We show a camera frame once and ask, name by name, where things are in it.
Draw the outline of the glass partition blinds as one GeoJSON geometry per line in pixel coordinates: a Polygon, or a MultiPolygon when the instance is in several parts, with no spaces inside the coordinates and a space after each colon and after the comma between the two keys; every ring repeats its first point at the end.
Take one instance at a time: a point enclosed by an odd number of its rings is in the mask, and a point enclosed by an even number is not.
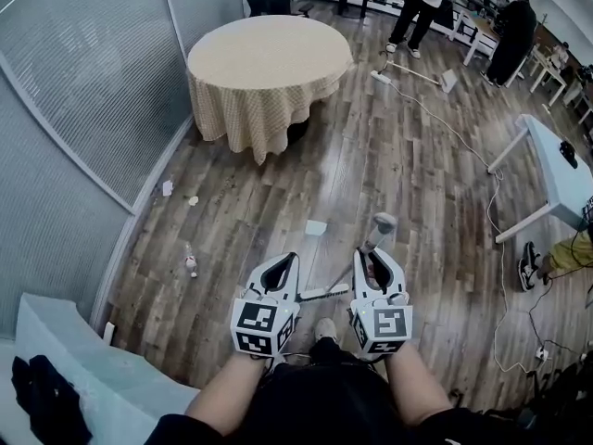
{"type": "Polygon", "coordinates": [[[242,0],[0,0],[0,337],[31,293],[96,323],[192,121],[191,46],[242,0]]]}

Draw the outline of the person's right forearm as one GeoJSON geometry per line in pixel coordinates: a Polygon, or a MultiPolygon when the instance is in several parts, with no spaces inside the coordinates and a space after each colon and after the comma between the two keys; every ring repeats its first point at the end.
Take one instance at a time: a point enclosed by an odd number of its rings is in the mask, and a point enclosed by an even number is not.
{"type": "Polygon", "coordinates": [[[417,426],[428,417],[452,408],[447,392],[412,343],[404,343],[389,355],[385,369],[397,410],[406,425],[417,426]]]}

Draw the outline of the black round table base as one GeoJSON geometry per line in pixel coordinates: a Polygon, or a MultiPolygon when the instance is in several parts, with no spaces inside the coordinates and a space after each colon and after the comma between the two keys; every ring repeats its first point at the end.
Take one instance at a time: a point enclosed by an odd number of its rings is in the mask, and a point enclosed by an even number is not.
{"type": "Polygon", "coordinates": [[[286,130],[287,145],[292,146],[298,142],[307,132],[309,127],[309,119],[299,123],[291,124],[286,130]]]}

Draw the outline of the beige checked tablecloth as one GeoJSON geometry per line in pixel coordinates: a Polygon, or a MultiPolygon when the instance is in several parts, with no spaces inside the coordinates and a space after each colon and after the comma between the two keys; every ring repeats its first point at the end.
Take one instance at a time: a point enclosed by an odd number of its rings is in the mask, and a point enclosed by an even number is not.
{"type": "Polygon", "coordinates": [[[297,16],[240,19],[207,33],[187,57],[196,127],[261,165],[288,146],[288,128],[332,95],[353,57],[331,26],[297,16]]]}

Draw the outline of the white bench desk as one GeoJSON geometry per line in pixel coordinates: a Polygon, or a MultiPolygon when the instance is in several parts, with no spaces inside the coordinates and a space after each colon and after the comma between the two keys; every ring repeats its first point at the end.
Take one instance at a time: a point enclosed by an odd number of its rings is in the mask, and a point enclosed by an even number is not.
{"type": "Polygon", "coordinates": [[[485,18],[463,9],[460,12],[457,20],[454,22],[453,29],[451,30],[448,39],[451,42],[454,42],[460,34],[461,25],[465,24],[466,22],[471,22],[473,24],[474,32],[473,36],[470,38],[470,48],[463,60],[463,65],[465,67],[469,66],[484,36],[494,42],[494,46],[487,54],[488,60],[491,61],[494,56],[494,52],[498,47],[500,37],[493,31],[491,24],[485,18]]]}
{"type": "Polygon", "coordinates": [[[545,57],[539,51],[538,48],[539,48],[539,45],[536,44],[531,52],[531,58],[535,61],[535,65],[531,69],[530,75],[531,76],[536,75],[536,78],[535,78],[534,82],[532,83],[532,85],[529,89],[529,92],[533,93],[537,89],[537,87],[542,84],[543,79],[547,75],[549,75],[550,78],[553,81],[556,81],[559,85],[558,88],[556,89],[556,91],[553,93],[551,99],[548,102],[548,107],[551,108],[556,103],[556,101],[560,98],[562,92],[566,89],[567,83],[562,78],[560,71],[557,70],[552,65],[550,60],[547,57],[545,57]]]}

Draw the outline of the person's left forearm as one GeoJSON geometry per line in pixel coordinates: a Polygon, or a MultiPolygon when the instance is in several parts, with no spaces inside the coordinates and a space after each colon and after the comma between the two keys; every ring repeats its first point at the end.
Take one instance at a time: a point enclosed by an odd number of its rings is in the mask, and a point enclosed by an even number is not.
{"type": "Polygon", "coordinates": [[[214,378],[191,401],[185,414],[223,436],[242,423],[266,366],[265,360],[233,353],[214,378]]]}

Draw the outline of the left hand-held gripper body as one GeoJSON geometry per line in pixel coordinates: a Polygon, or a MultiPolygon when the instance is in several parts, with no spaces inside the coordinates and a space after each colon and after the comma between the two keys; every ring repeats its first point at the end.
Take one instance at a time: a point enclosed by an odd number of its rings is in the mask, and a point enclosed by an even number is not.
{"type": "Polygon", "coordinates": [[[231,336],[235,349],[260,358],[279,355],[294,333],[300,306],[247,289],[234,300],[231,336]]]}

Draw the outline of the black device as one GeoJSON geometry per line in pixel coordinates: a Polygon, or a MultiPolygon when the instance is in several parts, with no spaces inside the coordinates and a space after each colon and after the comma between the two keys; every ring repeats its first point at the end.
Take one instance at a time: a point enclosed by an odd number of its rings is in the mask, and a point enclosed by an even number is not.
{"type": "Polygon", "coordinates": [[[574,146],[568,141],[561,141],[559,151],[569,165],[576,170],[578,168],[578,161],[576,159],[574,146]]]}

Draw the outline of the person's white shoe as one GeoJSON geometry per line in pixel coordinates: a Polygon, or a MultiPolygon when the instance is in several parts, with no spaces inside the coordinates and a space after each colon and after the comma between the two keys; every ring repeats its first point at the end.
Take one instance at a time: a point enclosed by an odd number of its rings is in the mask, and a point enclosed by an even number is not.
{"type": "Polygon", "coordinates": [[[334,321],[331,318],[323,317],[314,327],[315,342],[318,343],[323,340],[331,340],[337,343],[337,331],[334,321]]]}

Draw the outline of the pale blue tablecloth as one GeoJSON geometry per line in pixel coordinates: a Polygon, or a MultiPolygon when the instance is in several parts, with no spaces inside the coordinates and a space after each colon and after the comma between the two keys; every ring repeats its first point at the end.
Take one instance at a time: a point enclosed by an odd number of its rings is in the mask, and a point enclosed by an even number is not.
{"type": "Polygon", "coordinates": [[[11,383],[15,358],[44,355],[75,388],[91,445],[143,445],[158,419],[183,413],[197,395],[144,357],[109,346],[73,302],[23,294],[16,337],[0,338],[0,439],[41,445],[11,383]]]}

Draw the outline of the black equipment stand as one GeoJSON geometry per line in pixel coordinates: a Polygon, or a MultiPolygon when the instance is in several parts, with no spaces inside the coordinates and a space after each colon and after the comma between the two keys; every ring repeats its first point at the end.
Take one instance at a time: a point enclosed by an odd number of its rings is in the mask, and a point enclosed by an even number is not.
{"type": "Polygon", "coordinates": [[[593,428],[593,360],[586,358],[565,369],[534,377],[534,397],[529,408],[540,430],[568,434],[593,428]]]}

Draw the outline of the black garment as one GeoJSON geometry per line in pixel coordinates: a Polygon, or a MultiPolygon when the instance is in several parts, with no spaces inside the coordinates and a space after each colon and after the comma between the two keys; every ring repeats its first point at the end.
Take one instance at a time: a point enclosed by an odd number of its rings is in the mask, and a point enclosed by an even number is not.
{"type": "Polygon", "coordinates": [[[44,356],[28,362],[16,357],[12,385],[18,405],[30,418],[30,429],[43,445],[89,445],[80,395],[44,356]]]}

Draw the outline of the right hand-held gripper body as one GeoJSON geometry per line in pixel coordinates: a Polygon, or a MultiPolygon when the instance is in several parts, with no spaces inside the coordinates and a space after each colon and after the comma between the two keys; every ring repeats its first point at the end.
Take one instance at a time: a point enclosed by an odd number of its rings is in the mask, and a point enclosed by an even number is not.
{"type": "Polygon", "coordinates": [[[351,325],[363,357],[390,355],[412,336],[412,306],[407,293],[350,303],[351,325]]]}

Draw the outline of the person's black clothing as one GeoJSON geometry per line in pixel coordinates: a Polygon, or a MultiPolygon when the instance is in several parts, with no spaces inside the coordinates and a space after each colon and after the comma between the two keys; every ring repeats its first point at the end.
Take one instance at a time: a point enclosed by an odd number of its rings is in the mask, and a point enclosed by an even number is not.
{"type": "Polygon", "coordinates": [[[223,436],[182,414],[166,414],[145,445],[552,445],[546,435],[452,405],[417,426],[397,410],[387,376],[323,340],[306,366],[265,370],[240,426],[223,436]]]}

